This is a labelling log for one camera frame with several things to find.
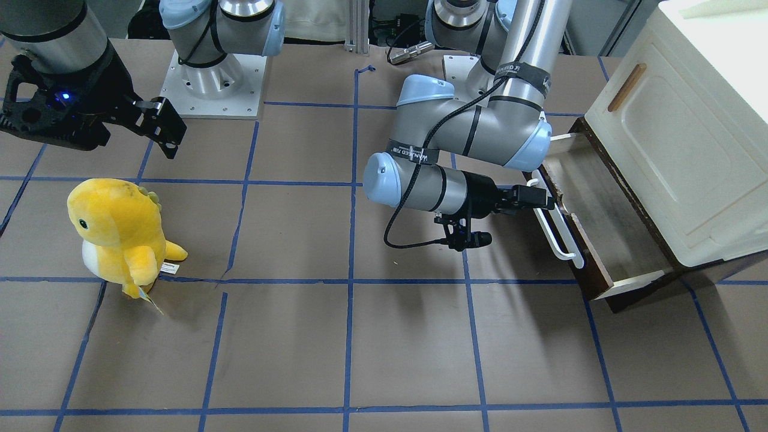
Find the black gripper near drawer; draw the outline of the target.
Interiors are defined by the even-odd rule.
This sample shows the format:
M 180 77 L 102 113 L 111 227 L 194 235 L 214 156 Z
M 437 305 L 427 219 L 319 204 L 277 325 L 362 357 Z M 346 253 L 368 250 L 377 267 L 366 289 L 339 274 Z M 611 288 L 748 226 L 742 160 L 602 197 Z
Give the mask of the black gripper near drawer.
M 525 184 L 516 184 L 511 189 L 502 189 L 485 175 L 463 172 L 467 194 L 463 204 L 463 215 L 482 219 L 491 213 L 515 214 L 515 209 L 554 210 L 555 200 L 546 189 Z

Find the silver robot arm near drawer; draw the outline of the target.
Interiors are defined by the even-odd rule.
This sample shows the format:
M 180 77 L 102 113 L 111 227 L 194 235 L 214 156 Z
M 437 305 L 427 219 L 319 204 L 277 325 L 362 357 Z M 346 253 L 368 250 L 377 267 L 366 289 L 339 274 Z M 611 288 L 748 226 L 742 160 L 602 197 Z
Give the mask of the silver robot arm near drawer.
M 406 77 L 387 150 L 368 159 L 363 190 L 379 204 L 456 214 L 490 179 L 438 164 L 439 151 L 531 172 L 548 153 L 543 111 L 570 1 L 431 1 L 425 34 L 477 55 L 468 101 L 452 83 Z

